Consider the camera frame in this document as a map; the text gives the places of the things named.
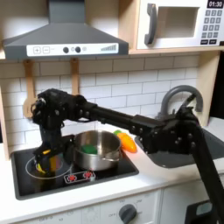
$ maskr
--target white countertop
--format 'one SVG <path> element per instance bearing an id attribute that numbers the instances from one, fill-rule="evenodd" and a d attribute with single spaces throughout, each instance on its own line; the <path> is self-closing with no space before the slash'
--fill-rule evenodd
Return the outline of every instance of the white countertop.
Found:
<path id="1" fill-rule="evenodd" d="M 224 127 L 222 120 L 212 119 L 207 130 L 224 140 L 224 130 L 218 129 L 217 124 L 219 124 L 219 127 Z M 127 155 L 139 170 L 139 174 L 136 176 L 54 193 L 35 199 L 17 200 L 14 193 L 11 161 L 4 161 L 3 146 L 0 144 L 0 223 L 29 220 L 133 193 L 183 183 L 200 177 L 195 165 L 165 169 L 151 162 L 140 149 L 138 149 L 137 154 L 127 153 Z M 224 172 L 224 158 L 215 160 L 215 165 L 219 173 Z"/>

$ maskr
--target pot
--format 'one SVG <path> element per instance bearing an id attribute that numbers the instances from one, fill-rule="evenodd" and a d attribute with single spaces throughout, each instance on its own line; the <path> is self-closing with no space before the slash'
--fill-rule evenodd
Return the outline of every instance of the pot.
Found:
<path id="1" fill-rule="evenodd" d="M 73 161 L 82 169 L 103 171 L 114 168 L 122 158 L 120 139 L 104 130 L 90 130 L 78 134 L 73 148 Z M 81 146 L 93 145 L 97 155 L 87 154 Z"/>

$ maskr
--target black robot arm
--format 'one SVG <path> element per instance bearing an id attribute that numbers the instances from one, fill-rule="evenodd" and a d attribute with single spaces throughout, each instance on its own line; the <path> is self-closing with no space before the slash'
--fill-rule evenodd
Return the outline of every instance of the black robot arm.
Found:
<path id="1" fill-rule="evenodd" d="M 65 120 L 81 123 L 99 121 L 115 125 L 139 136 L 146 153 L 168 151 L 192 154 L 220 223 L 224 224 L 223 187 L 202 128 L 193 109 L 187 107 L 188 102 L 175 115 L 168 115 L 163 121 L 158 121 L 98 107 L 81 95 L 74 96 L 57 89 L 46 90 L 38 95 L 32 110 L 32 120 L 39 125 L 43 141 L 34 153 L 36 161 L 43 165 L 43 161 L 63 152 L 67 144 L 73 141 L 73 136 L 61 136 L 60 129 Z"/>

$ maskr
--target wall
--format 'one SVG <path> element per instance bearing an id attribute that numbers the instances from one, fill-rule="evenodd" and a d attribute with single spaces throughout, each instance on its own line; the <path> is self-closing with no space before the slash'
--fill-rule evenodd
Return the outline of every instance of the wall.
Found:
<path id="1" fill-rule="evenodd" d="M 80 61 L 80 93 L 109 109 L 154 117 L 169 89 L 183 84 L 196 86 L 198 61 L 197 53 L 83 59 Z M 71 93 L 69 61 L 36 60 L 34 73 L 37 94 L 48 88 Z M 23 117 L 22 105 L 26 98 L 23 63 L 0 61 L 0 85 L 9 145 L 14 145 L 13 150 L 39 145 L 39 127 Z M 174 96 L 170 112 L 185 98 L 183 93 Z M 65 122 L 65 125 L 63 135 L 102 127 L 97 122 Z"/>

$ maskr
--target black cooktop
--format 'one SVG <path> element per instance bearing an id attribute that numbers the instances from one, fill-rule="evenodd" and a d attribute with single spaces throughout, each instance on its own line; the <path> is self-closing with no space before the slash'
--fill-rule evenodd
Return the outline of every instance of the black cooktop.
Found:
<path id="1" fill-rule="evenodd" d="M 138 174 L 137 168 L 125 155 L 116 168 L 106 171 L 83 171 L 75 164 L 68 164 L 63 155 L 59 154 L 53 161 L 54 172 L 46 175 L 34 164 L 32 154 L 34 150 L 20 150 L 12 153 L 14 186 L 18 200 L 27 200 Z"/>

